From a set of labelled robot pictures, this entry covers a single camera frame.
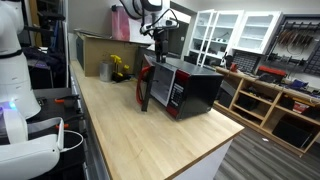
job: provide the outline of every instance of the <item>red handle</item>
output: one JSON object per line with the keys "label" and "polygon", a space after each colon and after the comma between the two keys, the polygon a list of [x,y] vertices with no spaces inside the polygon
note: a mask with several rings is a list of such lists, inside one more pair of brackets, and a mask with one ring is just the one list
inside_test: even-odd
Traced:
{"label": "red handle", "polygon": [[138,102],[140,105],[142,105],[142,103],[143,103],[143,99],[142,99],[142,97],[140,96],[140,94],[141,94],[141,87],[140,87],[141,80],[142,80],[144,74],[147,73],[147,72],[149,72],[150,67],[151,67],[151,66],[142,68],[142,70],[141,70],[141,72],[140,72],[140,74],[139,74],[139,77],[138,77],[138,83],[137,83],[137,89],[136,89],[136,99],[137,99],[137,102]]}

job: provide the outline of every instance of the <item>microwave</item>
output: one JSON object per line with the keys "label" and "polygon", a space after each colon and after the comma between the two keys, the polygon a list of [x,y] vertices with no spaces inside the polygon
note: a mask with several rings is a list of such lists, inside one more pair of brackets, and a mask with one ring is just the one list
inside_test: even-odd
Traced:
{"label": "microwave", "polygon": [[175,119],[184,119],[211,110],[223,76],[212,70],[166,58],[166,63],[146,56],[154,67],[151,96],[165,106]]}

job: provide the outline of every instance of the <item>cabinet door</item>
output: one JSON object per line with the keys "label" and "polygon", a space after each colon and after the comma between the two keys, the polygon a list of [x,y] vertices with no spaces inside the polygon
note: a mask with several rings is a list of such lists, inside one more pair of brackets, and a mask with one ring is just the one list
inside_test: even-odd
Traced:
{"label": "cabinet door", "polygon": [[193,28],[190,45],[189,56],[196,59],[197,64],[203,58],[205,50],[210,39],[210,33],[213,28],[216,12],[199,11]]}
{"label": "cabinet door", "polygon": [[281,12],[246,12],[234,48],[264,54]]}
{"label": "cabinet door", "polygon": [[242,15],[243,11],[218,11],[205,55],[199,65],[217,66],[220,64],[221,58],[232,46],[232,41],[236,36],[234,29],[240,25]]}

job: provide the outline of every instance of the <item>blue light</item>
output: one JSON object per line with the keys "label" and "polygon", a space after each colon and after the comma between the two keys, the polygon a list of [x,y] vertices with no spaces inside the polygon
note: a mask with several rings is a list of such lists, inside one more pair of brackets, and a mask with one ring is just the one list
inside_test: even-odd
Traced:
{"label": "blue light", "polygon": [[14,102],[9,102],[9,106],[12,110],[17,110],[16,105],[14,104]]}

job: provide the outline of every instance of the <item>gray floor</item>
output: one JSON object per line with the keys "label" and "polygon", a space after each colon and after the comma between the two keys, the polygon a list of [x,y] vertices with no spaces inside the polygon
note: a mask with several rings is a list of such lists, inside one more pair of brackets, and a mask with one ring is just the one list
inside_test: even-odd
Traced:
{"label": "gray floor", "polygon": [[315,143],[300,158],[262,138],[261,134],[245,128],[233,140],[214,179],[320,179],[320,144]]}

